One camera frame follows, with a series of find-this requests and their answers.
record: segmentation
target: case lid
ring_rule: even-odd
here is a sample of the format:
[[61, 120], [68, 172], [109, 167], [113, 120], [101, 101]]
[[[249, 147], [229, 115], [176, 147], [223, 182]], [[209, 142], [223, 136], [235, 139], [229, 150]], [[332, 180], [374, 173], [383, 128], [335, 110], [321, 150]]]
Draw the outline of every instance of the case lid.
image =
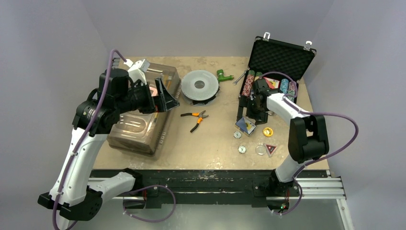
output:
[[248, 67], [262, 73], [282, 72], [297, 81], [302, 78], [315, 56], [315, 49], [257, 36]]

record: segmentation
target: black case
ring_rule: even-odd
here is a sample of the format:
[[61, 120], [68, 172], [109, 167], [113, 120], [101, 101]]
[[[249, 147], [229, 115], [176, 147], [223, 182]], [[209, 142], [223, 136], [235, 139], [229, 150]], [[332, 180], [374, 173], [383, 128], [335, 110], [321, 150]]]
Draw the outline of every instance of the black case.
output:
[[[298, 46], [286, 42], [267, 39], [257, 36], [249, 57], [248, 69], [255, 72], [282, 72], [294, 81], [299, 89], [297, 81], [301, 79], [316, 56], [316, 50], [310, 48], [310, 45]], [[243, 84], [239, 93], [237, 121], [242, 118], [244, 107], [247, 108], [250, 97], [241, 95], [247, 80], [248, 71], [245, 74]], [[266, 77], [279, 80], [285, 79], [280, 74], [269, 74]]]

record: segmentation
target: orange-handled pliers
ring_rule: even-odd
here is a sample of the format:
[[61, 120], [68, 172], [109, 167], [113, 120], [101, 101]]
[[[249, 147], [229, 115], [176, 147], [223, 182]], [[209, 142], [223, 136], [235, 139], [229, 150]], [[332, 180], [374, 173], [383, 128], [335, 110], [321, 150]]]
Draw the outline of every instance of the orange-handled pliers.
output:
[[185, 114], [181, 114], [180, 116], [196, 116], [199, 118], [199, 119], [197, 119], [197, 124], [191, 129], [191, 132], [193, 132], [195, 129], [197, 129], [200, 122], [202, 122], [203, 118], [206, 118], [209, 116], [209, 115], [203, 115], [204, 112], [206, 112], [206, 110], [203, 110], [200, 113], [185, 113]]

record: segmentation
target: beige table surface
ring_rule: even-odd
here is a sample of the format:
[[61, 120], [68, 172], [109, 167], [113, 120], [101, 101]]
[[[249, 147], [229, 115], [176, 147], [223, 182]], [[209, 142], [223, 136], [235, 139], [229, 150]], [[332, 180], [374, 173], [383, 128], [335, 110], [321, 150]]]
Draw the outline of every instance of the beige table surface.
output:
[[[143, 57], [130, 58], [137, 61]], [[146, 57], [146, 59], [151, 63], [176, 67], [180, 78], [196, 69], [204, 69], [214, 75], [218, 69], [223, 69], [225, 76], [234, 75], [236, 79], [248, 65], [248, 57]], [[128, 69], [122, 62], [120, 67]], [[250, 137], [242, 135], [242, 138], [235, 139], [233, 133], [237, 129], [234, 124], [242, 80], [237, 85], [233, 85], [232, 82], [231, 80], [220, 82], [218, 97], [212, 104], [203, 108], [190, 106], [179, 97], [180, 107], [172, 111], [172, 119], [161, 153], [154, 157], [136, 155], [113, 149], [106, 141], [97, 156], [94, 168], [265, 170], [278, 167], [288, 155], [288, 125], [278, 115], [269, 116], [268, 123], [259, 125]], [[304, 80], [300, 80], [299, 84], [297, 104], [305, 110], [312, 111]], [[202, 110], [206, 110], [209, 117], [200, 123], [197, 130], [190, 133], [197, 118], [180, 117], [180, 114], [198, 113]], [[262, 130], [265, 127], [273, 129], [272, 137], [263, 135]], [[258, 155], [255, 152], [257, 145], [263, 143], [277, 146], [272, 157]], [[240, 145], [247, 148], [245, 154], [238, 152]], [[328, 169], [327, 161], [313, 164], [309, 169]]]

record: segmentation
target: wrench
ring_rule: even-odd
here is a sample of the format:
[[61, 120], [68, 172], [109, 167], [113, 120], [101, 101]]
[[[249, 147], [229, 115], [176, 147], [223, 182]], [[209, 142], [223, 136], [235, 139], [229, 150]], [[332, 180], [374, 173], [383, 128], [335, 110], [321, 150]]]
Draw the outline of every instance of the wrench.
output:
[[245, 76], [245, 73], [246, 73], [247, 71], [244, 71], [242, 74], [241, 74], [241, 76], [235, 81], [235, 82], [233, 82], [233, 85], [237, 85], [237, 83], [238, 83], [238, 81], [240, 81], [244, 76]]

